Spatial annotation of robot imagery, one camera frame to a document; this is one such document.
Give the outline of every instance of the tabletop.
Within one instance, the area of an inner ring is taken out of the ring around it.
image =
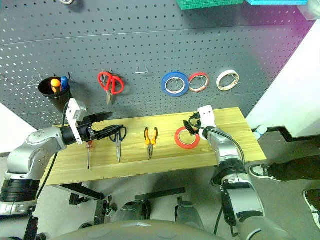
[[[93,124],[94,130],[110,125],[124,125],[127,136],[121,145],[121,161],[118,163],[116,144],[109,137],[94,140],[90,152],[90,169],[87,169],[88,151],[86,144],[74,143],[59,152],[46,185],[81,183],[110,178],[153,174],[217,165],[216,156],[206,140],[200,140],[193,149],[180,148],[175,142],[177,129],[183,127],[195,112],[174,113],[156,116],[113,119]],[[245,161],[266,160],[259,143],[238,107],[215,109],[216,126],[230,134],[241,146]],[[158,128],[158,138],[152,159],[148,160],[144,130],[149,128],[152,138]]]

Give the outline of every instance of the red tape roll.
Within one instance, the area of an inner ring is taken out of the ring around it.
[[[196,72],[194,74],[191,75],[191,77],[189,78],[189,83],[191,85],[191,82],[193,81],[193,79],[197,78],[197,77],[200,77],[200,76],[203,76],[205,77],[205,83],[203,86],[199,87],[199,88],[192,88],[191,86],[189,86],[189,90],[191,92],[194,92],[194,93],[199,93],[203,90],[205,90],[208,86],[209,86],[209,83],[210,83],[210,79],[209,79],[209,76],[203,72],[203,71],[200,71],[200,72]]]
[[[200,137],[199,135],[195,135],[195,140],[192,142],[192,143],[184,143],[181,141],[180,139],[180,134],[181,132],[183,131],[188,131],[184,126],[183,127],[180,127],[176,132],[175,132],[175,135],[174,135],[174,140],[175,140],[175,143],[180,147],[180,148],[183,148],[183,149],[193,149],[195,148],[199,142],[200,142]]]

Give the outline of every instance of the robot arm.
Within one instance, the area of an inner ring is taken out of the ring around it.
[[[198,120],[197,125],[192,124],[191,119]],[[198,133],[207,140],[215,152],[218,171],[212,181],[220,185],[224,220],[231,228],[237,228],[240,239],[293,240],[266,217],[262,201],[245,169],[244,154],[228,133],[216,128],[212,107],[199,108],[184,125],[191,134]]]
[[[66,114],[69,126],[38,130],[9,155],[8,171],[0,194],[0,237],[32,239],[28,234],[34,235],[37,232],[34,228],[38,218],[33,217],[32,213],[36,210],[40,180],[55,153],[76,142],[81,144],[82,141],[100,140],[114,135],[122,127],[111,125],[100,131],[93,130],[93,123],[104,121],[113,114],[100,112],[83,117],[86,110],[83,106],[84,103],[71,98]],[[21,231],[23,235],[17,235],[17,228],[24,229]]]

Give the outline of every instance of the tape roll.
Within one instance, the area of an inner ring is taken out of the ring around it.
[[[184,131],[188,131],[184,126],[180,127],[174,135],[174,140],[175,143],[183,149],[194,149],[200,142],[200,137],[198,134],[195,135],[195,139],[192,143],[184,143],[181,139],[180,139],[180,134]]]
[[[220,86],[220,82],[221,80],[226,77],[226,76],[229,76],[229,75],[232,75],[232,76],[235,76],[234,77],[234,81],[229,84],[228,86]],[[239,74],[236,73],[235,70],[227,70],[227,71],[224,71],[223,73],[221,73],[218,78],[216,79],[216,86],[218,87],[218,89],[220,89],[221,91],[228,91],[230,89],[233,89],[237,83],[239,82]]]
[[[202,72],[202,71],[201,72],[196,72],[195,74],[191,75],[191,77],[189,77],[189,84],[191,85],[191,82],[195,78],[202,78],[202,77],[205,77],[204,85],[202,87],[199,87],[199,88],[192,88],[191,86],[189,86],[189,90],[191,92],[199,93],[199,92],[205,90],[209,86],[209,83],[210,83],[209,76],[205,72]]]
[[[183,82],[183,87],[178,90],[178,91],[171,91],[168,89],[168,82],[170,80],[179,80]],[[170,97],[180,97],[183,94],[185,94],[188,89],[189,89],[189,80],[188,77],[186,75],[184,75],[181,72],[178,71],[174,71],[174,72],[169,72],[168,74],[166,74],[161,81],[161,88],[162,91],[164,91],[165,94],[169,95]]]

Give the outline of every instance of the black scissors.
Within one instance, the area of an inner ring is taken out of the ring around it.
[[[114,134],[114,138],[111,136],[109,137],[112,142],[115,143],[116,147],[116,157],[118,158],[118,163],[120,163],[121,159],[121,142],[126,138],[127,136],[127,128],[125,126],[121,127],[118,132]]]

